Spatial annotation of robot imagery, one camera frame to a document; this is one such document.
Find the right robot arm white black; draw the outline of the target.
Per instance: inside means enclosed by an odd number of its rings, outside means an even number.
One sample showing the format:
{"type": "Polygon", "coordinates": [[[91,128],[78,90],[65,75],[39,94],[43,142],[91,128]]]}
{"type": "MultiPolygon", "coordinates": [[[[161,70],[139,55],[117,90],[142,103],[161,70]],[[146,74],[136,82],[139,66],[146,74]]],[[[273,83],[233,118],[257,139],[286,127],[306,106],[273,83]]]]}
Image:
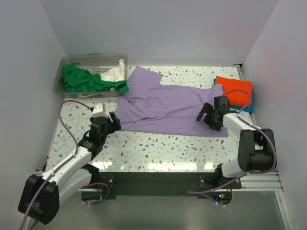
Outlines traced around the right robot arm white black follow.
{"type": "Polygon", "coordinates": [[[196,120],[205,122],[215,131],[226,127],[239,137],[237,158],[219,164],[214,173],[201,179],[202,182],[225,188],[232,180],[248,173],[268,173],[275,170],[277,153],[274,132],[250,123],[240,112],[231,110],[226,96],[214,97],[214,105],[205,103],[196,120]]]}

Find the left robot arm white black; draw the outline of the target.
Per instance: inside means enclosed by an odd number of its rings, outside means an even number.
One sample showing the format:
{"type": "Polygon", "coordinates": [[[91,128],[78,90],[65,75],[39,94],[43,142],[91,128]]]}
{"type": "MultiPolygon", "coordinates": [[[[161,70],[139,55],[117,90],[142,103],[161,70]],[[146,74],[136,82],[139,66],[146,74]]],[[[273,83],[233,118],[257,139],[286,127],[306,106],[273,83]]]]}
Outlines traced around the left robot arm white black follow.
{"type": "Polygon", "coordinates": [[[24,217],[48,224],[57,214],[61,202],[83,186],[99,184],[99,170],[90,162],[103,150],[107,136],[121,130],[115,113],[92,116],[90,130],[73,152],[54,168],[41,175],[32,174],[25,182],[18,211],[24,217]]]}

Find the purple t shirt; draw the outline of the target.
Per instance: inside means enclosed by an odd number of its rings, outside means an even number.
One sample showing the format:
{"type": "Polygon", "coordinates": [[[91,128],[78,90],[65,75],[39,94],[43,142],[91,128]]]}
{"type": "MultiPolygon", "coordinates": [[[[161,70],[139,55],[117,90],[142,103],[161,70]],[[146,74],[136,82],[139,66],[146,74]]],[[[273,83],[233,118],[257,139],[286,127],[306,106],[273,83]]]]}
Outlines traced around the purple t shirt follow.
{"type": "Polygon", "coordinates": [[[163,75],[137,66],[127,80],[129,91],[118,98],[115,115],[123,131],[199,137],[226,137],[196,120],[205,103],[223,93],[221,85],[201,89],[161,85],[163,75]]]}

